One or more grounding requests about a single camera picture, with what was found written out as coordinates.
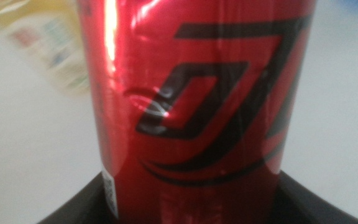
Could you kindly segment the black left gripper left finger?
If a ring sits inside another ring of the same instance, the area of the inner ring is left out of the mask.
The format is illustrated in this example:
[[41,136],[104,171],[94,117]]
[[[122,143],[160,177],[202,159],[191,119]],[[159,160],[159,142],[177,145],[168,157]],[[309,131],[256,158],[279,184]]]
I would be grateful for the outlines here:
[[96,175],[75,196],[39,221],[39,224],[116,224],[109,211],[102,173]]

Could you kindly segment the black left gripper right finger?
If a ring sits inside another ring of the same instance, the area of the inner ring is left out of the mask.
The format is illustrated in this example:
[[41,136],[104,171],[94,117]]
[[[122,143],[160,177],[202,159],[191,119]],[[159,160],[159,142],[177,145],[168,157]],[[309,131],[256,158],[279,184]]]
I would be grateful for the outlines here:
[[281,172],[272,224],[358,224],[358,218],[331,205]]

